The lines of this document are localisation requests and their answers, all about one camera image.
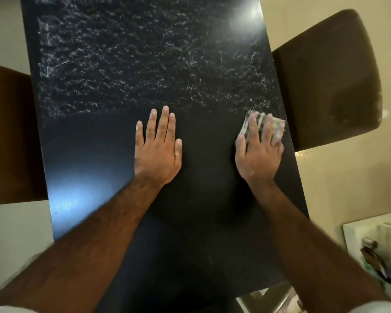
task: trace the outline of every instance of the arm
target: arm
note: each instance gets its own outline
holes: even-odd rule
[[[379,285],[341,247],[309,221],[273,181],[283,145],[281,125],[272,137],[268,116],[259,139],[255,116],[249,122],[248,149],[236,140],[236,166],[266,212],[283,267],[309,313],[349,312],[367,302],[386,300]]]
[[[92,313],[114,278],[139,221],[181,168],[175,115],[152,110],[143,140],[136,126],[135,177],[0,291],[0,305],[39,313]]]

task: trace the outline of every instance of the sleeve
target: sleeve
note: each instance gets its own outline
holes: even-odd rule
[[[391,302],[376,301],[354,308],[349,313],[391,313]]]
[[[25,308],[16,308],[14,306],[0,306],[0,313],[36,313]]]

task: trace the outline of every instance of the black tabletop surface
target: black tabletop surface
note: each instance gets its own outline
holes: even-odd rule
[[[234,164],[246,109],[285,119],[259,0],[22,0],[58,239],[133,177],[137,120],[169,105],[182,169],[98,310],[187,312],[284,280]],[[276,182],[307,214],[289,129]]]

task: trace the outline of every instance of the dark brown chair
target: dark brown chair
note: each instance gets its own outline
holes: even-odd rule
[[[47,200],[29,75],[0,66],[0,204]]]
[[[295,151],[376,129],[381,81],[358,13],[343,10],[273,51]]]

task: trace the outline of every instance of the beige floor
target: beige floor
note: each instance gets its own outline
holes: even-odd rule
[[[389,115],[375,131],[297,154],[310,217],[343,243],[340,225],[391,212],[391,0],[261,0],[261,5],[272,49],[347,8],[359,12],[372,41]],[[0,65],[29,73],[19,0],[0,0]],[[2,284],[52,241],[49,206],[0,206],[0,224]],[[15,243],[15,235],[22,243]],[[18,260],[9,263],[9,257]]]

